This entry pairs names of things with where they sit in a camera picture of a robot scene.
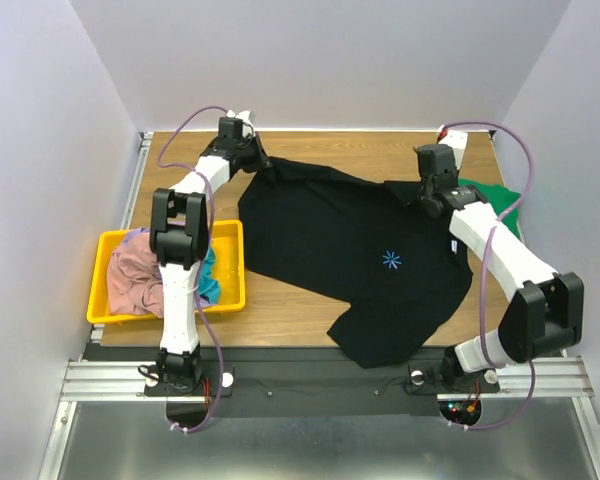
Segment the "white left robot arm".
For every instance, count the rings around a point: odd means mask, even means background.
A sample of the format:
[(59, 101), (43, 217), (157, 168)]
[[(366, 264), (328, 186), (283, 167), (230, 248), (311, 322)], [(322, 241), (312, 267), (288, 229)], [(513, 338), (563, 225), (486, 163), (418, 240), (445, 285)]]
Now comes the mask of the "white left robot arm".
[(195, 291), (210, 245), (216, 191), (239, 171), (254, 173), (271, 166), (249, 110), (230, 110), (218, 121), (216, 137), (189, 172), (152, 197), (150, 248), (163, 285), (163, 333), (160, 349), (189, 356), (199, 346)]

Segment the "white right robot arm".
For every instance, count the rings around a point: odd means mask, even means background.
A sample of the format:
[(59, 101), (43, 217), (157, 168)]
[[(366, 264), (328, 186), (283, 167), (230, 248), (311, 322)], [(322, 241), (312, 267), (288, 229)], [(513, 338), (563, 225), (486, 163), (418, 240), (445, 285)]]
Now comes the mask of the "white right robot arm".
[(451, 235), (492, 274), (509, 305), (498, 327), (446, 349), (440, 366), (443, 384), (462, 390), (476, 372), (522, 364), (581, 341), (584, 283), (561, 274), (533, 254), (499, 219), (474, 186), (458, 182), (455, 149), (444, 143), (416, 148), (421, 177), (420, 203), (434, 218), (449, 222)]

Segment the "black t shirt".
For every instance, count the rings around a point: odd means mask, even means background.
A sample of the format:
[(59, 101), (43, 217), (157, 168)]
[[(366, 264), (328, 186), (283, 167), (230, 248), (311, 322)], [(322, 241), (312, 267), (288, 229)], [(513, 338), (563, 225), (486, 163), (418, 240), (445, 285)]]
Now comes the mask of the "black t shirt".
[(238, 202), (247, 268), (346, 302), (328, 334), (359, 366), (403, 363), (456, 312), (473, 276), (466, 247), (419, 191), (275, 158)]

